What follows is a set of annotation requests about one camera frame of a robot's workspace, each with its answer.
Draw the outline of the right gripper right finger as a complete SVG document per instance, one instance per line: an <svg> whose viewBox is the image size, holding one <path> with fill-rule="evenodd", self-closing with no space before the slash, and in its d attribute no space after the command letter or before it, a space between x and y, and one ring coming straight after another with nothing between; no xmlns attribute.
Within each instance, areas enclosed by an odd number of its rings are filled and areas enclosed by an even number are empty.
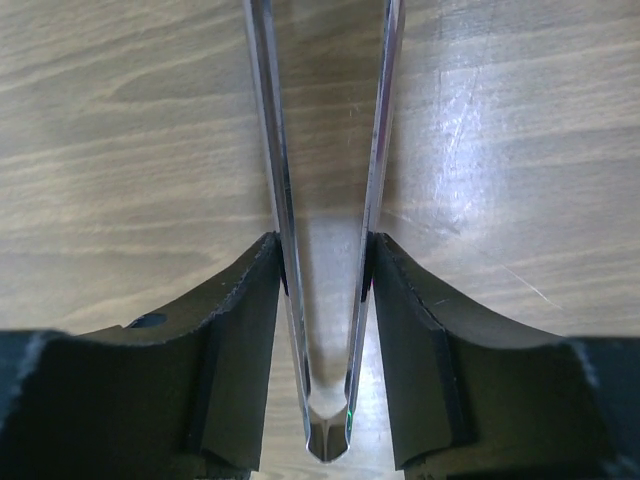
<svg viewBox="0 0 640 480"><path fill-rule="evenodd" d="M396 467L408 479L635 479L639 341L498 314L375 242Z"/></svg>

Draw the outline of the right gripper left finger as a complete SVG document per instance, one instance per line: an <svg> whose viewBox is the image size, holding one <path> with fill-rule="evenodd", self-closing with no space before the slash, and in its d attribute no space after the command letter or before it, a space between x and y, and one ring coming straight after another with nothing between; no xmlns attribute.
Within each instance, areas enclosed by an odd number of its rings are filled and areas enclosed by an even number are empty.
<svg viewBox="0 0 640 480"><path fill-rule="evenodd" d="M1 334L5 479L246 479L259 468L278 236L134 320Z"/></svg>

